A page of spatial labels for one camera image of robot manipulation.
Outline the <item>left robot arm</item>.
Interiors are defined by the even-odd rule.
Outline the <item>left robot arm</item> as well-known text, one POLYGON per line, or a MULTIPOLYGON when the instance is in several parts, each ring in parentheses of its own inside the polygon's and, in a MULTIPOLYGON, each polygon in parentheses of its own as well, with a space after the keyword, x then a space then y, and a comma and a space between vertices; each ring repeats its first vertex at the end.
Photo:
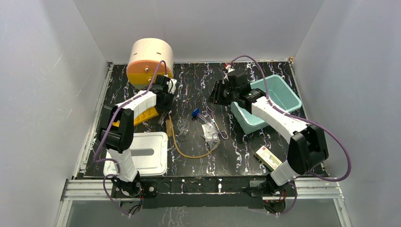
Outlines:
POLYGON ((106 107, 99 124, 98 139, 101 150, 106 148, 109 158, 100 159, 96 154, 94 161, 108 162, 115 172, 105 174, 114 186, 128 196, 135 197, 141 191, 140 174, 132 160, 130 147, 134 139, 134 120, 146 110, 169 111, 174 100, 176 79, 156 75, 148 88, 142 89, 134 97, 113 107, 106 107))

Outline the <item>yellow test tube rack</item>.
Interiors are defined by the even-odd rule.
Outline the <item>yellow test tube rack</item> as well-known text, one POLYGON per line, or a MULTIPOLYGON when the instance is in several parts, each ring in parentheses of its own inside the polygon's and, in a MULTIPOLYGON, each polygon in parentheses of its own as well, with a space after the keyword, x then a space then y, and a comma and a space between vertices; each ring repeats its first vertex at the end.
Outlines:
POLYGON ((119 106, 113 106, 110 115, 110 121, 115 113, 117 116, 114 118, 112 126, 115 128, 134 128, 136 125, 147 121, 155 116, 158 116, 158 112, 155 107, 151 107, 140 114, 136 114, 134 110, 129 108, 121 108, 119 111, 117 109, 119 106))

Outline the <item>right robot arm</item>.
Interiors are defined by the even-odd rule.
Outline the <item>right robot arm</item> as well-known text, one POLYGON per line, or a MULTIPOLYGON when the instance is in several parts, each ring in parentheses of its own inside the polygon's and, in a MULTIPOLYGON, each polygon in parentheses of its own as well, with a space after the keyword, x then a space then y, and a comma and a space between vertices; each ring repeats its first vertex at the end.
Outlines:
POLYGON ((285 190, 286 184, 325 161, 329 153, 323 129, 287 116, 267 94, 267 90, 252 88, 244 71, 234 70, 223 80, 216 81, 207 101, 217 105, 236 102, 241 108, 264 120, 286 140, 287 159, 258 186, 260 191, 278 196, 285 190))

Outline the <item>glass test tube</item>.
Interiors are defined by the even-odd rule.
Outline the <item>glass test tube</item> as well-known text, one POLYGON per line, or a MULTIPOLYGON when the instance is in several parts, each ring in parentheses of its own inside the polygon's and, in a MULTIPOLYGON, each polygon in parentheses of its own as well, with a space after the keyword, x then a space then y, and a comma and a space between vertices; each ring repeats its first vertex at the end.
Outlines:
POLYGON ((170 111, 166 111, 166 112, 162 113, 161 116, 160 116, 160 119, 158 121, 158 124, 159 125, 165 124, 165 122, 167 120, 169 120, 170 113, 171 113, 170 111))

